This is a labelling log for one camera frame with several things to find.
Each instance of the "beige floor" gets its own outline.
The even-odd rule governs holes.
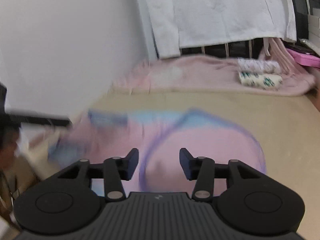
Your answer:
[[[303,198],[306,213],[298,232],[308,240],[320,239],[320,113],[306,97],[234,93],[111,93],[93,107],[118,112],[199,107],[242,125],[260,142],[268,175]],[[46,166],[46,157],[41,150],[32,153],[30,160],[43,177],[53,172]]]

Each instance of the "pink container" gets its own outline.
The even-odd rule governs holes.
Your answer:
[[[320,68],[320,58],[313,55],[298,53],[288,48],[287,48],[287,51],[291,54],[294,60],[300,65]]]

